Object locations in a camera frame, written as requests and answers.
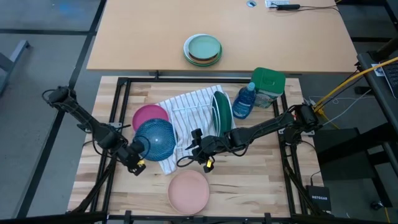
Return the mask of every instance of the wooden table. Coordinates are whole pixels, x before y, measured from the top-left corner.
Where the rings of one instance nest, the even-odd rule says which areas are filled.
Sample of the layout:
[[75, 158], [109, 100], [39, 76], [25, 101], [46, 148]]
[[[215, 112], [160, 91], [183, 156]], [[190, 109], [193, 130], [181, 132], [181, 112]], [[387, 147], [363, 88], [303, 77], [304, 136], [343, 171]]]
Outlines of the wooden table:
[[[108, 122], [117, 79], [118, 77], [102, 77], [101, 79], [93, 110], [93, 116], [101, 122]], [[182, 93], [215, 85], [214, 83], [188, 82], [189, 80], [187, 83], [132, 83], [124, 123], [129, 124], [135, 111], [143, 105], [158, 103]], [[220, 84], [223, 90], [232, 96], [231, 100], [244, 86], [244, 84]], [[297, 78], [287, 79], [285, 92], [288, 105], [299, 104], [303, 101]], [[237, 127], [252, 126], [273, 117], [272, 107], [268, 109], [255, 107], [245, 120], [235, 119], [235, 122]], [[132, 139], [134, 132], [132, 128], [126, 128], [123, 134], [128, 139]], [[304, 137], [303, 139], [312, 142], [311, 138]], [[89, 140], [91, 140], [90, 134], [86, 137], [86, 141]], [[308, 144], [299, 144], [297, 147], [303, 184], [307, 185], [310, 183], [310, 176], [320, 170], [317, 155]], [[269, 212], [272, 217], [290, 216], [277, 133], [255, 140], [243, 157], [225, 153], [215, 156], [215, 159], [214, 170], [205, 174], [210, 184], [210, 199], [199, 215], [263, 217], [265, 212]], [[92, 145], [85, 146], [68, 209], [75, 208], [94, 186], [99, 163], [100, 156], [95, 153]], [[197, 163], [178, 169], [170, 175], [164, 175], [157, 162], [147, 161], [146, 165], [146, 170], [136, 177], [122, 164], [117, 164], [109, 203], [110, 214], [123, 215], [125, 210], [131, 210], [134, 215], [178, 215], [167, 199], [167, 186], [170, 180], [184, 169], [203, 173], [202, 166]], [[315, 185], [323, 184], [320, 174], [315, 175], [313, 180]], [[296, 210], [300, 211], [295, 187], [293, 190]], [[101, 194], [99, 210], [102, 206], [103, 191]]]
[[[89, 70], [352, 73], [356, 51], [338, 12], [283, 12], [256, 0], [109, 0], [91, 51]], [[331, 6], [334, 0], [290, 0]], [[183, 56], [193, 34], [215, 36], [221, 60], [197, 67]]]

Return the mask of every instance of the gray floor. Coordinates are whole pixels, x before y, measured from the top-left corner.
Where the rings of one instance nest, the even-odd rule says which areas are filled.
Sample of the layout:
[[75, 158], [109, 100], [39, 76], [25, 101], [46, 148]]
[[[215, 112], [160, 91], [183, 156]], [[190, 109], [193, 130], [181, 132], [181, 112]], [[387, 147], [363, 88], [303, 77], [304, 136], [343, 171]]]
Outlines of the gray floor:
[[[0, 29], [88, 30], [99, 2], [100, 0], [0, 0]], [[397, 1], [391, 2], [398, 14]], [[382, 7], [339, 8], [351, 36], [393, 37], [397, 34]], [[6, 91], [0, 97], [0, 142], [4, 146], [0, 150], [0, 219], [15, 216], [55, 117], [55, 110], [42, 101], [40, 94], [46, 89], [68, 83], [85, 36], [0, 34], [0, 52], [10, 55], [21, 39], [27, 39], [33, 47], [24, 53]], [[365, 52], [381, 45], [355, 43], [355, 46], [358, 52]], [[87, 59], [88, 55], [75, 90], [79, 103], [88, 111], [93, 108], [102, 75], [146, 75], [129, 72], [89, 72], [84, 69]], [[302, 75], [300, 83], [304, 96], [308, 98], [324, 96], [344, 79], [344, 76], [338, 74]], [[366, 82], [362, 80], [358, 84], [366, 85]], [[358, 96], [351, 89], [341, 97]], [[340, 100], [336, 105], [328, 105], [325, 112], [332, 118], [351, 102], [352, 100]], [[385, 118], [375, 99], [360, 100], [344, 116], [336, 120], [340, 128], [358, 127], [361, 132], [383, 122]], [[65, 211], [85, 137], [84, 133], [76, 128], [76, 124], [70, 115], [64, 117], [29, 216]], [[380, 165], [377, 169], [396, 206], [396, 176], [389, 164]], [[370, 179], [325, 180], [325, 185], [331, 190], [333, 213], [336, 216], [386, 220], [384, 211], [373, 211], [369, 208], [369, 203], [378, 199]], [[389, 214], [392, 220], [398, 222], [396, 209], [390, 208]]]

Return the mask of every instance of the dish rack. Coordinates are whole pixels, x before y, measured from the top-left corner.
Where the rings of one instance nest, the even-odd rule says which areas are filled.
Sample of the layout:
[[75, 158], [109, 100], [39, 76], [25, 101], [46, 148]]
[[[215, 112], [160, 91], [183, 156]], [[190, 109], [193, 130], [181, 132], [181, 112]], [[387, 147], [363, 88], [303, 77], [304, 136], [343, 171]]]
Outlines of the dish rack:
[[[231, 101], [229, 100], [228, 94], [224, 93], [224, 92], [223, 92], [223, 94], [228, 99], [229, 107], [232, 108]], [[213, 105], [212, 105], [213, 98], [214, 98], [214, 95], [211, 97], [210, 103], [208, 103], [208, 104], [201, 104], [199, 101], [197, 101], [195, 106], [182, 107], [182, 108], [174, 108], [172, 106], [172, 108], [171, 108], [172, 109], [172, 113], [180, 113], [181, 117], [183, 117], [183, 119], [184, 119], [183, 122], [185, 124], [187, 124], [187, 125], [185, 125], [185, 127], [186, 127], [185, 131], [188, 134], [189, 142], [192, 142], [192, 140], [193, 140], [193, 138], [191, 136], [191, 131], [193, 131], [193, 129], [190, 129], [189, 127], [195, 127], [195, 129], [196, 128], [200, 128], [201, 131], [202, 131], [202, 134], [203, 134], [202, 138], [206, 137], [206, 136], [209, 136], [209, 135], [217, 135], [217, 136], [219, 136], [219, 134], [220, 134], [220, 126], [221, 126], [220, 125], [220, 113], [217, 113], [218, 116], [216, 117], [216, 121], [214, 121], [213, 120], [213, 113], [215, 112], [215, 110], [218, 110], [218, 105], [217, 105], [217, 101], [215, 100], [216, 108], [213, 107]], [[198, 120], [196, 120], [194, 122], [194, 121], [192, 121], [192, 119], [189, 118], [190, 116], [188, 114], [189, 113], [193, 114], [195, 112], [197, 112], [199, 114], [199, 122], [198, 122]], [[208, 113], [208, 114], [211, 115], [210, 116], [211, 121], [208, 120], [208, 118], [205, 116], [205, 113]], [[233, 121], [232, 110], [231, 110], [231, 117], [232, 117], [232, 122], [231, 122], [232, 123], [232, 127], [235, 128], [236, 126], [235, 126], [235, 123]], [[188, 146], [184, 145], [184, 144], [182, 144], [181, 146], [178, 145], [178, 140], [179, 140], [179, 138], [181, 136], [177, 135], [177, 132], [176, 132], [176, 129], [175, 129], [175, 126], [177, 125], [176, 124], [177, 121], [175, 120], [174, 116], [170, 116], [170, 120], [171, 120], [171, 123], [172, 123], [172, 126], [173, 126], [173, 131], [175, 133], [174, 138], [175, 138], [175, 143], [176, 143], [176, 151], [177, 152], [181, 152], [185, 148], [187, 148]], [[218, 130], [215, 130], [213, 122], [217, 122]]]

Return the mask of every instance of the green container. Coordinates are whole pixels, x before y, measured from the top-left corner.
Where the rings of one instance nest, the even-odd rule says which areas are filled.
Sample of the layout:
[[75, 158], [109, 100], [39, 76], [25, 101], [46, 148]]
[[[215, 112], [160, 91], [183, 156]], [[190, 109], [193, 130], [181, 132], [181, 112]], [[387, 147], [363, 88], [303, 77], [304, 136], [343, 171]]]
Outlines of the green container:
[[285, 90], [286, 78], [283, 73], [266, 68], [256, 68], [251, 76], [256, 84], [256, 100], [254, 106], [268, 108]]

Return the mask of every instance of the green plate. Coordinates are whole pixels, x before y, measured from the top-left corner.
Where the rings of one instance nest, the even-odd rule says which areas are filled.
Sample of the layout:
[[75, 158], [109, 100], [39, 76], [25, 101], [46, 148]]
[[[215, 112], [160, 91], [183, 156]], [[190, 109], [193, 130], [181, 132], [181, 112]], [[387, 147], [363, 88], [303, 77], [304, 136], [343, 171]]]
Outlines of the green plate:
[[214, 57], [220, 50], [221, 44], [210, 35], [199, 35], [188, 44], [188, 51], [195, 58], [208, 59]]
[[218, 60], [221, 58], [221, 56], [222, 56], [222, 54], [223, 54], [223, 48], [220, 46], [220, 52], [219, 52], [219, 54], [218, 54], [218, 58], [217, 58], [214, 62], [211, 62], [211, 63], [208, 63], [208, 64], [199, 64], [199, 63], [195, 63], [194, 61], [192, 61], [191, 59], [189, 59], [189, 58], [185, 55], [185, 52], [183, 52], [183, 54], [184, 54], [185, 59], [187, 59], [190, 63], [192, 63], [192, 64], [194, 64], [194, 65], [197, 65], [197, 66], [206, 67], [206, 66], [210, 66], [210, 65], [213, 65], [214, 63], [218, 62]]
[[211, 102], [214, 107], [213, 110], [213, 125], [214, 129], [217, 131], [218, 129], [218, 116], [220, 116], [220, 133], [218, 137], [224, 136], [224, 132], [231, 130], [232, 128], [232, 115], [231, 115], [231, 107], [229, 106], [229, 101], [224, 95], [224, 93], [220, 91], [216, 91], [214, 93], [213, 102]]

